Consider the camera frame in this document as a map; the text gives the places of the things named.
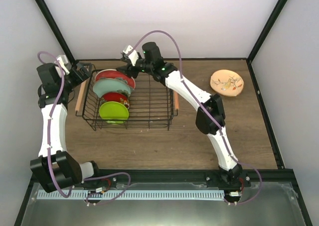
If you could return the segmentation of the light blue plate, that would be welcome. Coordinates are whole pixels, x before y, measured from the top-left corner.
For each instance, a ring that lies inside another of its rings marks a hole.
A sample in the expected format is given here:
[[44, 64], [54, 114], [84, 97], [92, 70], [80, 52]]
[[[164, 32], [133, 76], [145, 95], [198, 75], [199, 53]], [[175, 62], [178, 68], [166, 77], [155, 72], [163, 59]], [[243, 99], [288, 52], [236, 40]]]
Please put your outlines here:
[[93, 92], [101, 98], [109, 92], [117, 92], [126, 96], [131, 95], [131, 88], [126, 83], [116, 79], [100, 79], [93, 86]]

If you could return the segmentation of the beige floral plate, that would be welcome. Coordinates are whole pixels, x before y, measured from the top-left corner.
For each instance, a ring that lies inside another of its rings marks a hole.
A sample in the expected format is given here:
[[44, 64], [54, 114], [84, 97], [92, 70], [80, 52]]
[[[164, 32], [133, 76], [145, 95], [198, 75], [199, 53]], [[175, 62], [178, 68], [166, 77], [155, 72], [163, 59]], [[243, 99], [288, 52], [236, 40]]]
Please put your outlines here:
[[220, 95], [236, 97], [243, 91], [244, 81], [238, 73], [222, 69], [211, 75], [210, 86]]

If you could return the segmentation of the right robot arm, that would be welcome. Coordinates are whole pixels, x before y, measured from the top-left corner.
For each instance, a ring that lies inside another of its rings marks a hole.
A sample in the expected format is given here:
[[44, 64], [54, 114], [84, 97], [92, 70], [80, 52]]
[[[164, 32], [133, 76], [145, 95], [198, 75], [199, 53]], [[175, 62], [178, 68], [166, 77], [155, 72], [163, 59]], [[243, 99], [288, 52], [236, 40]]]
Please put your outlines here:
[[225, 111], [222, 98], [210, 94], [185, 78], [173, 63], [166, 62], [155, 42], [142, 46], [140, 54], [130, 45], [122, 51], [126, 66], [117, 68], [128, 77], [136, 78], [139, 73], [146, 73], [165, 87], [175, 91], [196, 110], [197, 129], [207, 135], [218, 159], [221, 181], [228, 188], [239, 182], [242, 166], [233, 153], [225, 127]]

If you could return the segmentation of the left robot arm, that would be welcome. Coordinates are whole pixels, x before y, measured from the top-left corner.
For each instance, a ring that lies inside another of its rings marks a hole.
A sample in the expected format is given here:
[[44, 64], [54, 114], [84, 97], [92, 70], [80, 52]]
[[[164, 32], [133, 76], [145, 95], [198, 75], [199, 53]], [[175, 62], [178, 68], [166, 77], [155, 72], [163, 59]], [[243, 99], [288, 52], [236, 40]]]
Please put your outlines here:
[[37, 67], [41, 80], [38, 106], [43, 117], [42, 144], [30, 169], [42, 188], [48, 192], [85, 182], [97, 188], [102, 182], [94, 161], [78, 163], [67, 151], [65, 124], [70, 93], [91, 77], [93, 64], [78, 62], [62, 72], [56, 63]]

